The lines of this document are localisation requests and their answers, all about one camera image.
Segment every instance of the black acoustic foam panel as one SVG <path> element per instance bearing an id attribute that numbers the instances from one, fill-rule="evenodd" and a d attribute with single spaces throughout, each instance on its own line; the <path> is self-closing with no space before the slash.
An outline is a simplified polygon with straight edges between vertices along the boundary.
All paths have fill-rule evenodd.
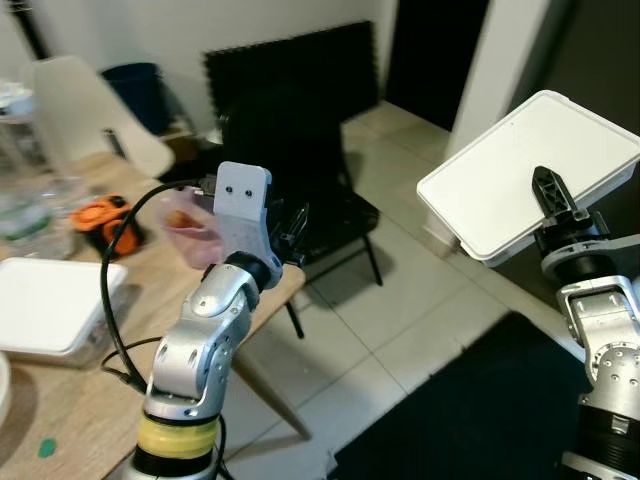
<path id="1" fill-rule="evenodd" d="M 219 118 L 242 95 L 295 84 L 320 96 L 338 121 L 378 102 L 373 25 L 320 32 L 205 54 L 209 91 Z"/>

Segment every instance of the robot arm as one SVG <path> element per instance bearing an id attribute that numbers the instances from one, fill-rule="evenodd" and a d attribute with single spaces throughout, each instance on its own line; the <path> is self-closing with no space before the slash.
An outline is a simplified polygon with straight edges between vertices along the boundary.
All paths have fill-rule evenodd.
<path id="1" fill-rule="evenodd" d="M 608 239 L 604 221 L 579 210 L 562 179 L 538 167 L 533 189 L 546 220 L 536 232 L 545 274 L 562 285 L 558 302 L 574 340 L 585 348 L 593 390 L 579 399 L 575 453 L 564 475 L 581 480 L 640 477 L 640 305 L 629 279 L 637 274 L 640 235 Z"/>
<path id="2" fill-rule="evenodd" d="M 214 212 L 233 253 L 187 296 L 180 319 L 158 346 L 125 479 L 214 475 L 218 417 L 233 354 L 249 332 L 260 292 L 282 276 L 266 228 L 270 183 L 260 167 L 225 162 L 218 170 Z"/>

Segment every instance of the white plastic container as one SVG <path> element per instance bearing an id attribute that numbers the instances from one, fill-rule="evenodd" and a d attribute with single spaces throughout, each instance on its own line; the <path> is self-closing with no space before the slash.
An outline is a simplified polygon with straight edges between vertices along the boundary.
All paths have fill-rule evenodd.
<path id="1" fill-rule="evenodd" d="M 628 181 L 640 138 L 551 91 L 535 94 L 418 183 L 418 196 L 476 260 L 495 266 L 531 244 L 544 218 L 536 166 L 564 179 L 579 207 Z"/>
<path id="2" fill-rule="evenodd" d="M 81 367 L 107 344 L 100 264 L 9 258 L 0 263 L 0 350 L 10 357 Z M 111 264 L 113 299 L 127 269 Z"/>

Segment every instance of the dark door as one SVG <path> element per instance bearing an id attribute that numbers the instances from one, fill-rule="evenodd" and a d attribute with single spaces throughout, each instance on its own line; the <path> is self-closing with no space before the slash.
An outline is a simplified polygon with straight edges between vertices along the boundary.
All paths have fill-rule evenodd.
<path id="1" fill-rule="evenodd" d="M 400 0 L 385 98 L 451 130 L 488 0 Z"/>

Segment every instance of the table leg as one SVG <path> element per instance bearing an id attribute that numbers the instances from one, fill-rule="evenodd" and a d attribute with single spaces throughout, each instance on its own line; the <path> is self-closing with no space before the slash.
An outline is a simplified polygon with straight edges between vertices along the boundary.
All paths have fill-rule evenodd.
<path id="1" fill-rule="evenodd" d="M 278 415 L 296 430 L 302 438 L 309 440 L 311 432 L 305 421 L 298 416 L 280 390 L 269 380 L 269 375 L 250 355 L 238 349 L 233 355 L 233 370 L 246 384 Z"/>

